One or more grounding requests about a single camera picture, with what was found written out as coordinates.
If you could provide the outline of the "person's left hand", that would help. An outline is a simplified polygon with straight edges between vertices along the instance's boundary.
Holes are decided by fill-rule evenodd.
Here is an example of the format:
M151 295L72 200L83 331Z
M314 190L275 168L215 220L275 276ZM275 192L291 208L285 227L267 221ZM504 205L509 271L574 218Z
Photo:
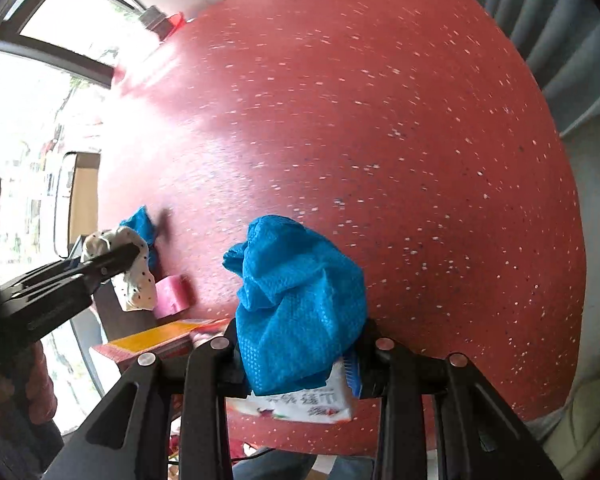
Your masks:
M32 344L24 352L23 365L27 373L23 379L24 396L26 397L26 414L33 425L40 426L51 422L57 411L57 398L54 384L48 374L46 356L41 341ZM18 388L12 380L0 372L0 418L7 402L16 394Z

